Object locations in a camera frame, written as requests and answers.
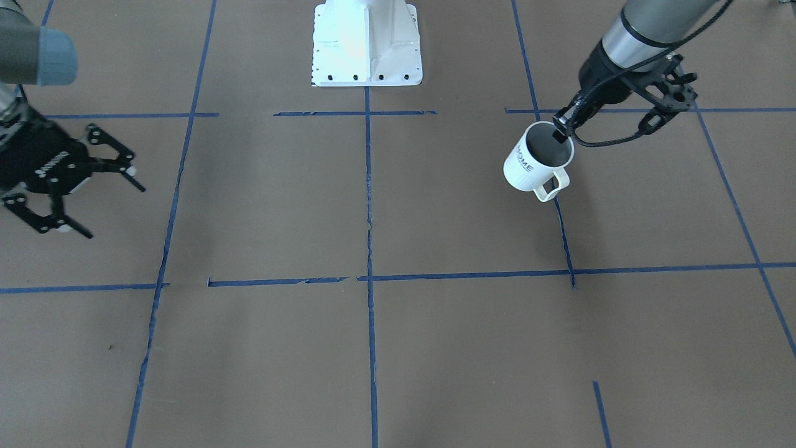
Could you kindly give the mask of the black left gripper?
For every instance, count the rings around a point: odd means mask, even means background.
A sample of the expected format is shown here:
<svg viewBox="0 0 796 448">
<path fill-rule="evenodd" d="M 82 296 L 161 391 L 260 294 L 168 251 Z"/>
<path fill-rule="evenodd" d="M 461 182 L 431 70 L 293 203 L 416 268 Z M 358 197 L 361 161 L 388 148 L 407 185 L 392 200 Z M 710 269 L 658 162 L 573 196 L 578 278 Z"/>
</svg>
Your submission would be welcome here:
<svg viewBox="0 0 796 448">
<path fill-rule="evenodd" d="M 696 73 L 679 73 L 682 56 L 666 56 L 673 42 L 601 40 L 579 71 L 579 105 L 620 104 L 637 93 L 651 104 L 637 133 L 648 136 L 691 110 L 698 97 Z M 555 113 L 553 138 L 565 144 L 575 130 L 574 113 Z"/>
</svg>

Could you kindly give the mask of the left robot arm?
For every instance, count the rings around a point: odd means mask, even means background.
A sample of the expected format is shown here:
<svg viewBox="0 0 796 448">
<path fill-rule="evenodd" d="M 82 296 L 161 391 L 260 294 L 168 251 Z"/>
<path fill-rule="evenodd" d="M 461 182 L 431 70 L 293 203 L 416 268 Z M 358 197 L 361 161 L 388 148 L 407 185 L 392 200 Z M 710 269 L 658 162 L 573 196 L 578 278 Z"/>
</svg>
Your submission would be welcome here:
<svg viewBox="0 0 796 448">
<path fill-rule="evenodd" d="M 585 147 L 606 147 L 648 136 L 690 110 L 696 92 L 694 73 L 679 74 L 683 60 L 677 51 L 702 34 L 729 8 L 724 2 L 706 22 L 713 1 L 628 1 L 611 27 L 581 65 L 579 91 L 553 117 L 553 138 L 575 140 Z M 606 105 L 618 105 L 637 94 L 651 105 L 637 130 L 628 137 L 586 142 L 580 128 Z"/>
</svg>

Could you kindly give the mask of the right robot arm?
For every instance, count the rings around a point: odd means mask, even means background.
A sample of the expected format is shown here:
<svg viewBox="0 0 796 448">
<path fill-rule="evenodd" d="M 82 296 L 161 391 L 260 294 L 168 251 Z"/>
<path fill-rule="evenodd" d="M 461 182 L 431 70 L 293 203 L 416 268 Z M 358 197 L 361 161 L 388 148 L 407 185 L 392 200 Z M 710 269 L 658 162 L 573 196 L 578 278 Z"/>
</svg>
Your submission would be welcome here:
<svg viewBox="0 0 796 448">
<path fill-rule="evenodd" d="M 1 6 L 1 186 L 3 207 L 38 233 L 92 232 L 68 215 L 63 199 L 95 173 L 123 176 L 137 190 L 136 153 L 96 124 L 79 139 L 29 103 L 26 85 L 70 85 L 76 47 L 59 29 L 29 20 L 17 1 Z"/>
</svg>

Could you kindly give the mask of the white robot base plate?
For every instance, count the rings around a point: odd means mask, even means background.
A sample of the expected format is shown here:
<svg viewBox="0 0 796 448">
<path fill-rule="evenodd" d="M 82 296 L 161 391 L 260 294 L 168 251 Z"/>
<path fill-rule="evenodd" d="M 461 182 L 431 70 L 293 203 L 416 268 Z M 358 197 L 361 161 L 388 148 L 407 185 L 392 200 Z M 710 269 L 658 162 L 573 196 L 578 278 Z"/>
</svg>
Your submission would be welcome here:
<svg viewBox="0 0 796 448">
<path fill-rule="evenodd" d="M 313 12 L 311 85 L 416 86 L 420 26 L 404 1 L 326 1 Z"/>
</svg>

